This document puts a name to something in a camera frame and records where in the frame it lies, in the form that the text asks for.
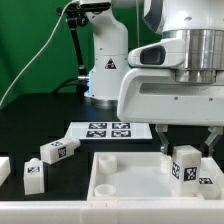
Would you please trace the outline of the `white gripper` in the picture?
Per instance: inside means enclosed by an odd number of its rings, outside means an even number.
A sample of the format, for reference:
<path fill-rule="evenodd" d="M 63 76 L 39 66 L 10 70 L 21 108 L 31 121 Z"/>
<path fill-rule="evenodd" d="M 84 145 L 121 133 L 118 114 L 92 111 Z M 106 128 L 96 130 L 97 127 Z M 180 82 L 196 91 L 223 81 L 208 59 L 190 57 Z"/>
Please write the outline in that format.
<path fill-rule="evenodd" d="M 218 126 L 224 126 L 224 72 L 215 83 L 200 85 L 176 82 L 171 69 L 131 69 L 121 83 L 117 116 L 125 122 L 157 124 L 163 154 L 169 146 L 167 125 L 211 126 L 205 144 L 212 157 L 223 135 Z"/>

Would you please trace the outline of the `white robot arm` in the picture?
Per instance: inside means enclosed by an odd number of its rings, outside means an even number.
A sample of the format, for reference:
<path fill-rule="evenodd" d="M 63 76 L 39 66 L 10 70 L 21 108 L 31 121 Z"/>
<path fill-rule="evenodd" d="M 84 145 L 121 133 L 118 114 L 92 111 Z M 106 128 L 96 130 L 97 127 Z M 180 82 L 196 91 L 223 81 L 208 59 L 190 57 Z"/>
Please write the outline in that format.
<path fill-rule="evenodd" d="M 212 149 L 224 133 L 224 0 L 140 0 L 161 40 L 128 49 L 115 7 L 135 0 L 80 0 L 93 27 L 94 67 L 85 97 L 115 103 L 122 121 L 156 126 L 168 151 L 170 125 L 207 126 Z"/>

